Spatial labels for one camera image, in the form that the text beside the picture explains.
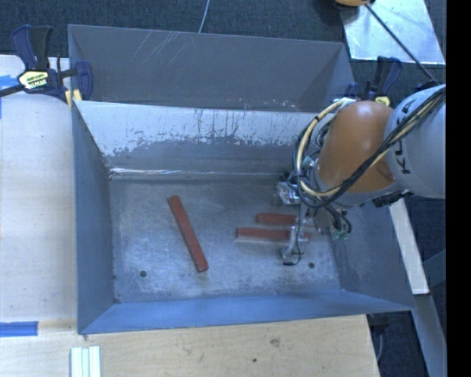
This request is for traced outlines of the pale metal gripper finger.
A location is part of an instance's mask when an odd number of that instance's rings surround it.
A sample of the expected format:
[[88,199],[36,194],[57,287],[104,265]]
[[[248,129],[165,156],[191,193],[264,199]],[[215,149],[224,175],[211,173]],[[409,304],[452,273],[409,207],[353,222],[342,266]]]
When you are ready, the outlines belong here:
[[312,240],[314,233],[314,221],[310,216],[304,216],[297,219],[297,242],[309,243]]
[[297,265],[301,260],[301,250],[298,244],[298,230],[296,226],[290,228],[290,237],[286,247],[279,251],[283,265]]

